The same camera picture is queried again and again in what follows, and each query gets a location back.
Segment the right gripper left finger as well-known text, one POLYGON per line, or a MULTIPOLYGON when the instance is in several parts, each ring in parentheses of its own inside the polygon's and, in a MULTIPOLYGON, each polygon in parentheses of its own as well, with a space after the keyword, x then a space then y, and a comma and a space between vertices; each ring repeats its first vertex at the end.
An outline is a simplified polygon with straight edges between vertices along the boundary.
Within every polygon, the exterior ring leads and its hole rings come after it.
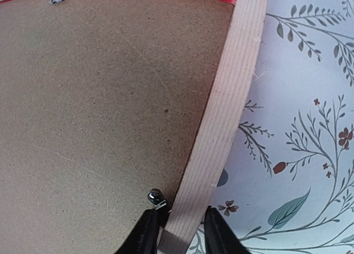
POLYGON ((159 234, 159 215, 154 209, 144 211, 115 254, 156 254, 159 234))

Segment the floral patterned table cover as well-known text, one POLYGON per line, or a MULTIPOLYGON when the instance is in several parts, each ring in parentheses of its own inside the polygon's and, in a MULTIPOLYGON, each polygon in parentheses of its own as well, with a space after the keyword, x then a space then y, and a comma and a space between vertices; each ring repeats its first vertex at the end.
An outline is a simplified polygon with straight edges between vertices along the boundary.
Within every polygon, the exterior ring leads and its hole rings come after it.
POLYGON ((211 198, 251 253, 353 252, 353 0, 269 0, 211 198))

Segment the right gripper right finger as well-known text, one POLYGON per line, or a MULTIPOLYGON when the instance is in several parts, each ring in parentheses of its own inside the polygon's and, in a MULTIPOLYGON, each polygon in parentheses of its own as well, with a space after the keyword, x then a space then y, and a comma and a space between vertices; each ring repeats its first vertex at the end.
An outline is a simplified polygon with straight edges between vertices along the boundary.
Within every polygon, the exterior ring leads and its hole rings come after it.
POLYGON ((209 206, 204 221, 205 248, 209 254, 251 254, 216 208, 209 206))

